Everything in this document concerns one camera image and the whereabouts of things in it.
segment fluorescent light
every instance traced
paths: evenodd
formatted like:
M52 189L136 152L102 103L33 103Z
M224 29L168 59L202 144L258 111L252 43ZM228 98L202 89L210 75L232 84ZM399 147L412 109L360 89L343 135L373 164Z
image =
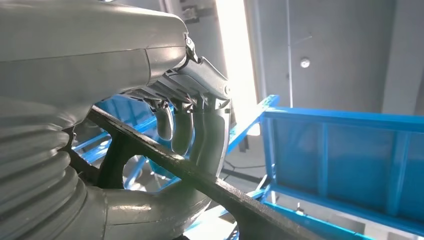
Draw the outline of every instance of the fluorescent light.
M225 66L237 122L257 104L244 0L216 0ZM258 124L247 134L258 136Z

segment blue metal frame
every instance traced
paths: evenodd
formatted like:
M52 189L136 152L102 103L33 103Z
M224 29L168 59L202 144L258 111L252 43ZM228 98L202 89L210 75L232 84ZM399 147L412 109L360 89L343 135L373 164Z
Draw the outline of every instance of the blue metal frame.
M266 202L269 192L424 236L424 191L419 188L420 184L424 185L421 180L424 117L274 107L278 101L277 95L270 95L230 131L228 152L243 140L254 124L261 123L270 184L256 192L257 199L300 225L332 239L369 238ZM144 132L155 126L156 119L151 117L135 129ZM79 150L107 135L104 132L74 149ZM104 156L109 144L97 146L82 157L92 163ZM138 161L125 182L126 188L145 161ZM373 178L373 171L377 171L378 178ZM344 174L356 178L345 178ZM174 177L162 188L178 181L179 178ZM368 188L374 195L366 194ZM384 202L379 199L381 196L377 193L380 192ZM205 216L218 217L225 212L220 206L206 211ZM204 219L207 217L199 218L191 228L203 223Z

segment gray casing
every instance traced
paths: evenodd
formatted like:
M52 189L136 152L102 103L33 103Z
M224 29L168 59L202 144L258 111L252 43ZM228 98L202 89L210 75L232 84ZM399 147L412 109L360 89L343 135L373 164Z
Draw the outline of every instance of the gray casing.
M97 0L0 0L0 33L0 239L182 234L205 195L182 182L158 194L86 186L58 150L94 103L185 61L184 23Z

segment gray robot arm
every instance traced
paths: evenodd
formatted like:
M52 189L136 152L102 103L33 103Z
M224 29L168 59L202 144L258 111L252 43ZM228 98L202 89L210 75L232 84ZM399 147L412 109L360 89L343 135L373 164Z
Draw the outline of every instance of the gray robot arm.
M197 58L176 16L97 0L0 0L0 239L168 240L210 199L86 186L62 129L115 94L146 101L159 133L212 174L228 145L227 81Z
M213 159L219 158L222 163L229 141L229 82L206 58L196 55L195 45L187 35L185 42L187 56L182 66L168 70L155 83L126 94L150 105L157 118L159 136L172 140L174 152L186 154L195 129L190 160L216 163ZM169 103L174 106L176 124ZM221 166L199 167L218 175Z

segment screw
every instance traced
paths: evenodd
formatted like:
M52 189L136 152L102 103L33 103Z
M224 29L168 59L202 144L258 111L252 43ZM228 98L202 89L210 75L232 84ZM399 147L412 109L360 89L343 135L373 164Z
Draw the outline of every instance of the screw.
M225 94L229 95L231 93L230 86L226 85L225 88L224 88L224 92L225 92Z

